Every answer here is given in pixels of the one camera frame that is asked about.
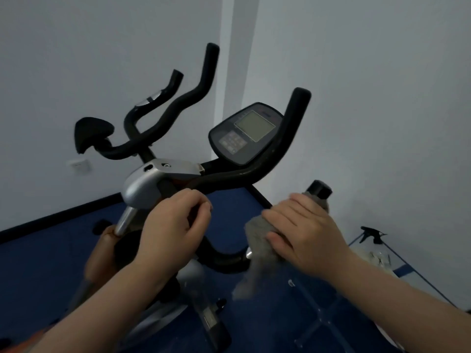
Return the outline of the person's left hand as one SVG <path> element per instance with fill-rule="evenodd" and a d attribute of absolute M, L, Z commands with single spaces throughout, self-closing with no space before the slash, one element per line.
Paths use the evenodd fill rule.
<path fill-rule="evenodd" d="M 157 290 L 186 266 L 203 236 L 188 234 L 192 207 L 208 198 L 196 189 L 183 189 L 159 203 L 147 217 L 132 266 L 142 287 Z"/>

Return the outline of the person's right hand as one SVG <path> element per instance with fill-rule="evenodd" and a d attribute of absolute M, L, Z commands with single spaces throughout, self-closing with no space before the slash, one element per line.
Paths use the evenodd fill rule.
<path fill-rule="evenodd" d="M 291 243 L 296 258 L 287 260 L 305 274 L 337 286 L 350 249 L 330 215 L 305 194 L 292 193 L 288 199 L 262 216 Z"/>

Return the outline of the grey cleaning cloth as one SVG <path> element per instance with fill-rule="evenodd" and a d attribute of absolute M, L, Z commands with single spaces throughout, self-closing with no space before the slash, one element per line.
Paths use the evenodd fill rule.
<path fill-rule="evenodd" d="M 267 233 L 276 232 L 287 245 L 291 245 L 288 239 L 261 215 L 250 219 L 244 229 L 249 244 L 246 258 L 250 263 L 243 278 L 232 291 L 234 301 L 252 299 L 275 279 L 286 262 L 274 251 L 267 240 Z"/>

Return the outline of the black exercise bike handlebar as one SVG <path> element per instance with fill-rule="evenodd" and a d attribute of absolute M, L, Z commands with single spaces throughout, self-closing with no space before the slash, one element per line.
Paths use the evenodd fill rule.
<path fill-rule="evenodd" d="M 214 43 L 207 44 L 198 85 L 173 100 L 155 125 L 144 132 L 140 132 L 136 127 L 138 120 L 170 100 L 177 92 L 183 80 L 183 74 L 178 70 L 173 70 L 169 83 L 165 88 L 135 105 L 127 113 L 124 120 L 124 129 L 128 136 L 127 142 L 118 146 L 111 144 L 107 149 L 93 148 L 109 160 L 123 160 L 131 156 L 138 156 L 144 165 L 150 160 L 158 159 L 151 151 L 150 146 L 170 130 L 181 112 L 203 100 L 209 93 L 215 78 L 219 54 L 220 48 L 218 45 Z M 215 160 L 200 163 L 205 172 L 200 177 L 179 186 L 179 190 L 190 188 L 209 194 L 223 189 L 247 187 L 264 178 L 289 149 L 310 99 L 310 91 L 304 88 L 295 88 L 293 90 L 277 134 L 265 151 L 256 157 L 252 163 L 244 167 L 238 167 L 218 157 Z"/>

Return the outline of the black padded elbow rest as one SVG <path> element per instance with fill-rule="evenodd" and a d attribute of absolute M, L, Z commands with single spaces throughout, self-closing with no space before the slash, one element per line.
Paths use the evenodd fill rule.
<path fill-rule="evenodd" d="M 85 117 L 78 120 L 74 126 L 74 144 L 78 154 L 84 154 L 91 147 L 105 148 L 111 146 L 109 136 L 115 127 L 99 118 Z"/>

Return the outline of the person's left forearm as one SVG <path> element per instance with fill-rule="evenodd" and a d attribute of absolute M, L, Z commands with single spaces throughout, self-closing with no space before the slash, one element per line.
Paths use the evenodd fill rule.
<path fill-rule="evenodd" d="M 45 333 L 30 353 L 112 353 L 176 270 L 133 261 Z"/>

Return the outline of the person's right forearm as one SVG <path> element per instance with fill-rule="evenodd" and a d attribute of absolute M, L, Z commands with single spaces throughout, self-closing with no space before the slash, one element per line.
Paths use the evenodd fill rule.
<path fill-rule="evenodd" d="M 471 353 L 471 315 L 347 249 L 326 279 L 409 353 Z"/>

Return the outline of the clear acrylic stand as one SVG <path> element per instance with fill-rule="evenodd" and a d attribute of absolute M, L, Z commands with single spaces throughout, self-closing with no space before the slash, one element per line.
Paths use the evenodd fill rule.
<path fill-rule="evenodd" d="M 374 350 L 378 330 L 342 295 L 334 293 L 333 299 L 322 306 L 315 296 L 298 279 L 289 279 L 291 293 L 302 298 L 314 314 L 306 328 L 295 338 L 294 345 L 303 353 L 358 353 Z"/>

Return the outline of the white spray bottle black trigger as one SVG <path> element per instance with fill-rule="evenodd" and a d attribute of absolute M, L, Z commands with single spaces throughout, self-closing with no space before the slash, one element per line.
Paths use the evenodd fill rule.
<path fill-rule="evenodd" d="M 349 247 L 362 260 L 399 278 L 393 270 L 392 252 L 386 245 L 386 233 L 372 227 L 361 226 L 362 234 Z"/>

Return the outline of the black bike console display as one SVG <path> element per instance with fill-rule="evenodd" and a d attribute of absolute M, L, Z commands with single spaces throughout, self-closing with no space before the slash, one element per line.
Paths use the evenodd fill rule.
<path fill-rule="evenodd" d="M 210 130 L 210 146 L 219 159 L 247 166 L 272 142 L 283 117 L 275 108 L 256 102 Z"/>

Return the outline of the black skirting board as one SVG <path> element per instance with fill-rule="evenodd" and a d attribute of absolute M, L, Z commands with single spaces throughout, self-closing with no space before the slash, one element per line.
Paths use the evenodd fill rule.
<path fill-rule="evenodd" d="M 0 231 L 0 245 L 115 205 L 123 206 L 123 199 L 119 193 L 11 227 Z"/>

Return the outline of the silver handlebar clamp housing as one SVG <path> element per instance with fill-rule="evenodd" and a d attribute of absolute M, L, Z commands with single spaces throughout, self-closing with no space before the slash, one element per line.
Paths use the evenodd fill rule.
<path fill-rule="evenodd" d="M 173 196 L 179 186 L 205 172 L 198 163 L 185 160 L 153 159 L 133 171 L 125 180 L 121 196 L 126 209 L 120 221 L 129 220 L 138 210 L 151 209 L 158 200 Z"/>

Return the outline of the white wall socket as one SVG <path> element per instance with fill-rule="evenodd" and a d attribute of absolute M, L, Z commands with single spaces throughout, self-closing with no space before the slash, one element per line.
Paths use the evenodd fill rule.
<path fill-rule="evenodd" d="M 88 175 L 92 170 L 91 163 L 88 159 L 70 160 L 67 162 L 67 166 L 77 176 Z"/>

